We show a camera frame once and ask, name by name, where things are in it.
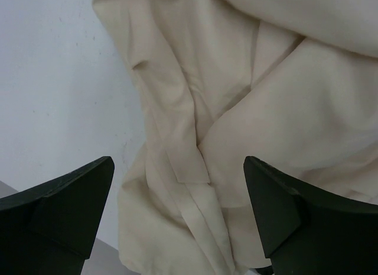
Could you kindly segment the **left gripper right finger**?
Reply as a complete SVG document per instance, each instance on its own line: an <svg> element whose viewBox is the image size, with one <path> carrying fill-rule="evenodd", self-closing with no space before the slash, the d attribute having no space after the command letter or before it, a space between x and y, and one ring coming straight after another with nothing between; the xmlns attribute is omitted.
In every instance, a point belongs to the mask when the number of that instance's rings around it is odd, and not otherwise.
<svg viewBox="0 0 378 275"><path fill-rule="evenodd" d="M255 157L243 170L275 274L376 274L377 206L327 192Z"/></svg>

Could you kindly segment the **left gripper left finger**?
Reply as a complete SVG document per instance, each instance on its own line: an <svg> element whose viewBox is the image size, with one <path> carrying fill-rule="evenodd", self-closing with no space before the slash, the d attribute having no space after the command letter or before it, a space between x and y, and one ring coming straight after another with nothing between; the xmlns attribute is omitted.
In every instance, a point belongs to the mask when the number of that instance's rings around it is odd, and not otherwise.
<svg viewBox="0 0 378 275"><path fill-rule="evenodd" d="M1 198L1 274L80 274L90 258L115 165L101 157Z"/></svg>

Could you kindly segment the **beige trousers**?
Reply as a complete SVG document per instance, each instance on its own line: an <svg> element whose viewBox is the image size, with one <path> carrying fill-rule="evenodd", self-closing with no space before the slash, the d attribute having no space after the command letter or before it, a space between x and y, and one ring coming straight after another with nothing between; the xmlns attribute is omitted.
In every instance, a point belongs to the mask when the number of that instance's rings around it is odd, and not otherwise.
<svg viewBox="0 0 378 275"><path fill-rule="evenodd" d="M93 9L145 117L118 194L128 269L270 265L247 156L377 203L377 0L93 0Z"/></svg>

